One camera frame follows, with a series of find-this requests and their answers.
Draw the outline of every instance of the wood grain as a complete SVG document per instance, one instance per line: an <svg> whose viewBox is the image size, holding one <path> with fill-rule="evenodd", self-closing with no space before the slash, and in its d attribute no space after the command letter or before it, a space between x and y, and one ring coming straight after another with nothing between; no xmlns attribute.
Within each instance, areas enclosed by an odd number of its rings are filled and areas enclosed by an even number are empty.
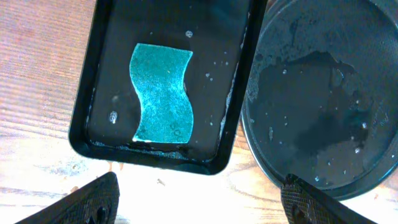
<svg viewBox="0 0 398 224"><path fill-rule="evenodd" d="M94 0L0 1L0 217L16 222L111 170L116 223L286 223L279 189L241 127L227 168L203 176L87 159L67 131ZM379 223L398 220L398 172L343 202Z"/></svg>

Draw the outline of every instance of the black object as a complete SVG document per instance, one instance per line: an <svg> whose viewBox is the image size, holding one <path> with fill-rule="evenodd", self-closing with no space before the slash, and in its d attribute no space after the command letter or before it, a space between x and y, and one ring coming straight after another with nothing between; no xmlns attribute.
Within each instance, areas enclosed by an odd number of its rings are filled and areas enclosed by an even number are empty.
<svg viewBox="0 0 398 224"><path fill-rule="evenodd" d="M108 172L18 223L111 224L116 219L118 203L118 179L115 173Z"/></svg>
<svg viewBox="0 0 398 224"><path fill-rule="evenodd" d="M289 173L339 200L398 165L396 1L277 1L264 17L243 105L268 178Z"/></svg>
<svg viewBox="0 0 398 224"><path fill-rule="evenodd" d="M374 223L293 174L286 177L280 199L289 223Z"/></svg>
<svg viewBox="0 0 398 224"><path fill-rule="evenodd" d="M266 1L98 0L69 131L74 150L200 174L223 170L265 8ZM132 142L141 114L129 77L137 43L193 51L184 80L194 114L188 144Z"/></svg>

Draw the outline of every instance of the black plate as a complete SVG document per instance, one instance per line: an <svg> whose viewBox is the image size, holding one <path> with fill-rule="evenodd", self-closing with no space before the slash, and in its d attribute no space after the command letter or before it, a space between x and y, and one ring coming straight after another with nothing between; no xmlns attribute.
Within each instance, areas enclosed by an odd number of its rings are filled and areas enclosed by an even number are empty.
<svg viewBox="0 0 398 224"><path fill-rule="evenodd" d="M263 171L334 198L397 166L395 1L277 1L263 21L242 117Z"/></svg>
<svg viewBox="0 0 398 224"><path fill-rule="evenodd" d="M97 1L70 125L74 150L97 159L201 174L221 171L231 154L265 5ZM191 38L187 31L193 32ZM193 52L184 79L194 115L188 144L132 141L141 116L129 76L137 43ZM109 121L112 111L118 114L114 124Z"/></svg>

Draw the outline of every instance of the rectangular black tray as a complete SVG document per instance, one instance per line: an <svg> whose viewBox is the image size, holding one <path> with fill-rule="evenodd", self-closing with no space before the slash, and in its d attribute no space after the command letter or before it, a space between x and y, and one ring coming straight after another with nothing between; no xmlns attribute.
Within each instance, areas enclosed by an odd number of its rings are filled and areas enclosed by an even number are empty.
<svg viewBox="0 0 398 224"><path fill-rule="evenodd" d="M266 3L98 0L70 124L72 148L95 159L200 174L223 170L233 148ZM185 35L188 30L191 38ZM129 76L137 43L193 52L184 78L194 114L187 144L132 141L141 115ZM109 122L112 111L118 113L115 124Z"/></svg>

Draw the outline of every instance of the turquoise sponge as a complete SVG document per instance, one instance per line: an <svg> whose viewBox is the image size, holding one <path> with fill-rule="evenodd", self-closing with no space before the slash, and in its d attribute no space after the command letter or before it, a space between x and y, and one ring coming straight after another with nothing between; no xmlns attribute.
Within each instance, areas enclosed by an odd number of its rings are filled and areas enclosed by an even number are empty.
<svg viewBox="0 0 398 224"><path fill-rule="evenodd" d="M189 50L137 44L130 61L141 120L133 141L187 143L193 129L193 111L183 80L193 55Z"/></svg>

